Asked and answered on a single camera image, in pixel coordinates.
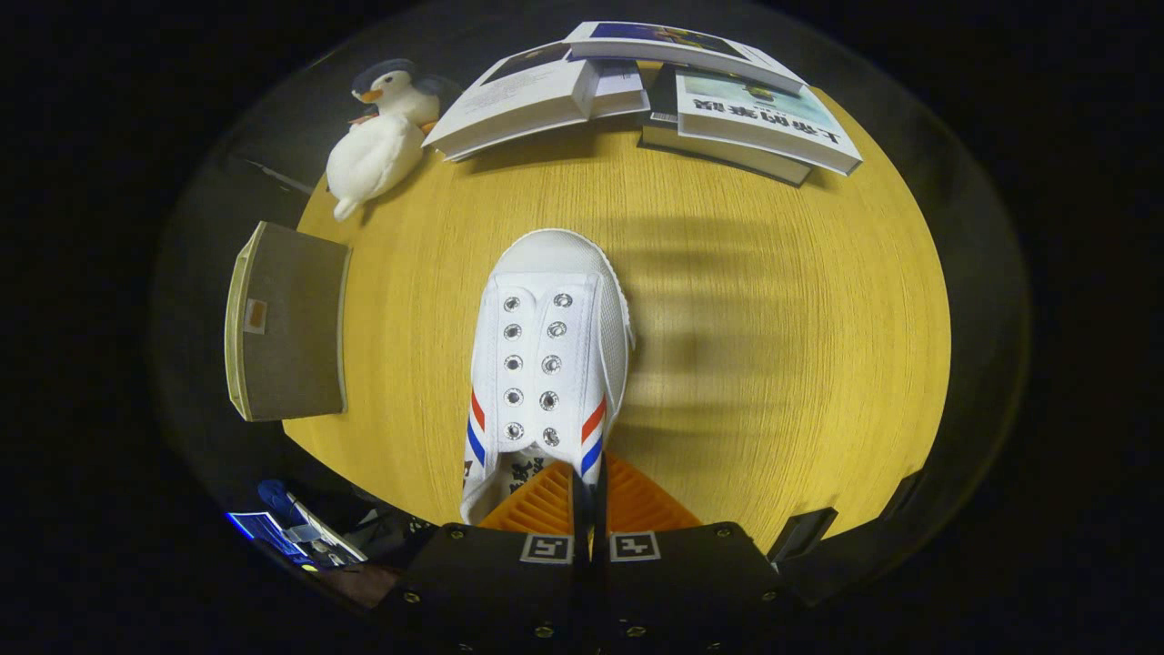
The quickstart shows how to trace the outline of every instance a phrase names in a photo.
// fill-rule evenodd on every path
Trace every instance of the black background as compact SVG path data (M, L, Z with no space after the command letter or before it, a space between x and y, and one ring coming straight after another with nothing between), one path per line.
M1161 569L1145 557L1141 484L1158 385L1144 17L1100 3L931 5L780 8L889 72L994 175L1032 277L1030 385L1014 437L954 521L812 614L796 647L1143 647ZM141 340L159 216L214 138L391 8L162 9L40 5L12 21L19 192L3 242L21 311L6 525L9 569L33 575L9 585L28 607L7 613L9 633L37 650L369 647L363 624L239 548L162 446Z

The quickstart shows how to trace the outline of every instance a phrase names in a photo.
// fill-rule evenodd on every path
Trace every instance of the plush toy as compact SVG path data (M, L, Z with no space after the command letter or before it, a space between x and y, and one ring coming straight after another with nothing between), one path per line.
M327 185L339 202L335 220L404 179L420 161L421 142L461 88L418 74L407 59L389 59L360 73L352 94L375 112L352 121L327 157Z

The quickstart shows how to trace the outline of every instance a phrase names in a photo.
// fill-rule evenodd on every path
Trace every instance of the wood grain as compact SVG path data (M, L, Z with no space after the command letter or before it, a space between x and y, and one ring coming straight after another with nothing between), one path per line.
M345 415L285 421L398 507L459 520L469 356L485 277L541 227L602 245L639 348L610 448L705 522L766 549L832 506L878 517L922 467L950 373L937 251L904 181L825 94L865 163L801 188L636 147L633 119L556 129L453 164L428 152L346 222L325 180L299 229L353 247Z

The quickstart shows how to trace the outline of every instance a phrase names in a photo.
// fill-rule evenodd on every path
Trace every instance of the shoe eyelet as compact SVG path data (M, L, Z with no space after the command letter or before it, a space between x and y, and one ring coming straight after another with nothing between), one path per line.
M553 376L562 370L562 359L556 355L552 355L546 359L541 361L541 371L546 376Z

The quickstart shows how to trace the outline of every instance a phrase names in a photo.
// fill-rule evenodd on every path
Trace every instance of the duck head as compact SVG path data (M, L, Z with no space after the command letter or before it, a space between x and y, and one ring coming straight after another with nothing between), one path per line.
M409 59L381 62L360 73L352 83L352 95L365 104L383 107L412 91L416 65Z

